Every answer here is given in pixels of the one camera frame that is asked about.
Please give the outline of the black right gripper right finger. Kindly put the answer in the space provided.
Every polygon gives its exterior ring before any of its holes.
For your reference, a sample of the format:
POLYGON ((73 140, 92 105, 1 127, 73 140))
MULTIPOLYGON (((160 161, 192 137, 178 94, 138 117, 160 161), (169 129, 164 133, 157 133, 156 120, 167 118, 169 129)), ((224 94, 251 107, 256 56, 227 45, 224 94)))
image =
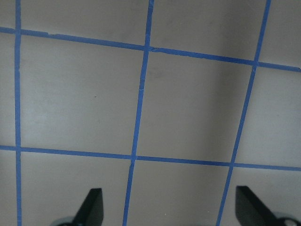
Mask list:
POLYGON ((241 226, 297 226, 298 220, 278 218, 247 186, 237 186, 235 215, 241 226))

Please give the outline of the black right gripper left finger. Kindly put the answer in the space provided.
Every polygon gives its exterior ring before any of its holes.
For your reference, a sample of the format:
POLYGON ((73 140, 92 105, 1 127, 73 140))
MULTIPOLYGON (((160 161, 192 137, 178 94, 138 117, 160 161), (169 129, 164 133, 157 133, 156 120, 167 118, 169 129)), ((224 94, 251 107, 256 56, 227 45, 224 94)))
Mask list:
POLYGON ((58 223, 56 226, 101 226, 103 219, 102 189, 92 188, 89 190, 72 221, 58 223))

